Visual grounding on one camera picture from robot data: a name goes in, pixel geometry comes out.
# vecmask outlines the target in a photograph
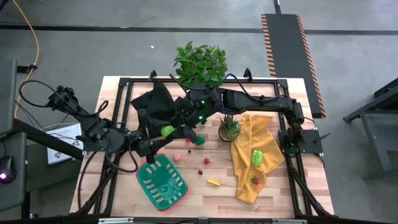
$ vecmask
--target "succulent pot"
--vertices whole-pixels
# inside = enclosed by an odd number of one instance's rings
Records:
[[[226,137],[225,132],[221,130],[221,128],[218,128],[218,136],[223,140],[224,142],[233,142],[236,138],[234,139],[229,139]]]

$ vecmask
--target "yellow towel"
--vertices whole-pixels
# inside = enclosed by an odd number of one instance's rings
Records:
[[[238,183],[236,197],[249,204],[254,203],[265,186],[266,174],[284,161],[271,132],[266,128],[271,118],[262,115],[243,115],[241,133],[231,144],[231,157]],[[254,150],[262,152],[262,161],[257,167],[251,162]],[[259,179],[258,185],[251,182],[253,176]]]

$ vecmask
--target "potted plant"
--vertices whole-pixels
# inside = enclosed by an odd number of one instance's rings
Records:
[[[224,115],[221,119],[220,127],[218,128],[218,135],[223,141],[231,142],[238,138],[241,132],[241,124],[234,119],[232,115]]]
[[[217,47],[202,45],[192,48],[192,41],[185,48],[177,47],[177,56],[174,59],[179,82],[191,86],[194,83],[206,85],[220,85],[223,82],[225,71],[225,50]]]

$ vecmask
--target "striped tape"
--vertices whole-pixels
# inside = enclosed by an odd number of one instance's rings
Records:
[[[301,22],[300,16],[299,15],[296,15],[296,16],[297,16],[298,26],[300,27],[301,36],[303,38],[305,53],[307,54],[308,64],[310,66],[312,81],[315,86],[315,91],[317,92],[319,107],[321,108],[321,118],[325,118],[325,116],[326,116],[325,109],[323,108],[323,103],[322,103],[321,93],[320,93],[319,86],[318,86],[317,76],[315,75],[315,71],[313,69],[312,59],[311,59],[311,55],[310,55],[310,50],[308,49],[307,38],[305,37],[303,23]]]
[[[266,52],[267,52],[267,59],[268,59],[269,74],[272,77],[276,77],[274,56],[272,55],[271,40],[269,39],[267,18],[266,18],[265,14],[261,14],[261,24],[262,24],[262,32],[264,33],[264,40],[266,42]]]

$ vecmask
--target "green ball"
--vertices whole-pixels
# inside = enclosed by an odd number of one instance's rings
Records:
[[[169,134],[173,133],[173,131],[175,131],[175,128],[171,125],[167,125],[162,127],[160,133],[162,133],[162,136],[166,138]]]
[[[197,141],[195,142],[195,145],[200,146],[206,142],[204,136],[197,136]]]

